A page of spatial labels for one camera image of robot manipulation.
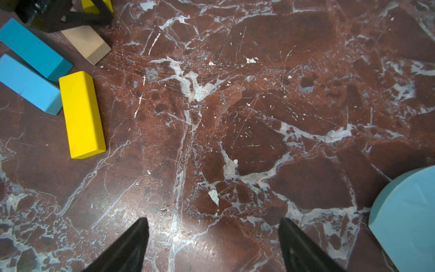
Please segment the small yellow block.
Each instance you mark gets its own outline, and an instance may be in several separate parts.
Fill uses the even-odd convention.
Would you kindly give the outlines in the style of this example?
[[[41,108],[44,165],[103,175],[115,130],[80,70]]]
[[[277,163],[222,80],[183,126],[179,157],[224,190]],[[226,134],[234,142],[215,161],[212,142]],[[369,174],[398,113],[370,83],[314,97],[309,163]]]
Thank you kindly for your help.
[[[103,0],[107,8],[113,13],[113,7],[111,0]],[[95,6],[95,4],[91,0],[81,0],[82,8],[86,13],[92,14],[100,14],[99,9]]]

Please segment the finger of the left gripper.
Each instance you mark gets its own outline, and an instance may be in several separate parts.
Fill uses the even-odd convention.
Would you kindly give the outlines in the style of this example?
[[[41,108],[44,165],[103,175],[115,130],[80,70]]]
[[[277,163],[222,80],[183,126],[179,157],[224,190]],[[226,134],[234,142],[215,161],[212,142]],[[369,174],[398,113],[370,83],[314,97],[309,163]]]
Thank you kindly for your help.
[[[103,1],[92,1],[99,14],[73,11],[72,1],[15,1],[14,12],[28,27],[46,33],[80,26],[106,26],[113,15]]]

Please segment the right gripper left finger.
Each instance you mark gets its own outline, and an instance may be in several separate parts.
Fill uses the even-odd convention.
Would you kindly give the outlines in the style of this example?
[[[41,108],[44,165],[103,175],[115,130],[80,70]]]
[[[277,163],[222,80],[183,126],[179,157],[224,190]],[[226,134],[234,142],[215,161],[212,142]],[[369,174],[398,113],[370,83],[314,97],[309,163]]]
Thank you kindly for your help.
[[[147,218],[139,218],[86,272],[141,272],[149,239]]]

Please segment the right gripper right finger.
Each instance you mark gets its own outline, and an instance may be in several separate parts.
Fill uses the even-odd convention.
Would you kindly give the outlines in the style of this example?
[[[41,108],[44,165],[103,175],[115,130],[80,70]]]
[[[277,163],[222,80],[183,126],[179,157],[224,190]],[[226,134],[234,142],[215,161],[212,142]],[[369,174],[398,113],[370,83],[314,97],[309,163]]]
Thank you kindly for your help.
[[[288,272],[343,272],[291,219],[282,218],[278,236],[284,264]]]

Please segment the long yellow block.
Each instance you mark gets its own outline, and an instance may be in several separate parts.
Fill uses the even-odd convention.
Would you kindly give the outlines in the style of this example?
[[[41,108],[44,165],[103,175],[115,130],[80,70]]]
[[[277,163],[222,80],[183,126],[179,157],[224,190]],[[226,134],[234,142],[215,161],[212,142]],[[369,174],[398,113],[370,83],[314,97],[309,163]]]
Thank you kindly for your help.
[[[86,159],[106,151],[93,78],[78,71],[59,79],[72,159]]]

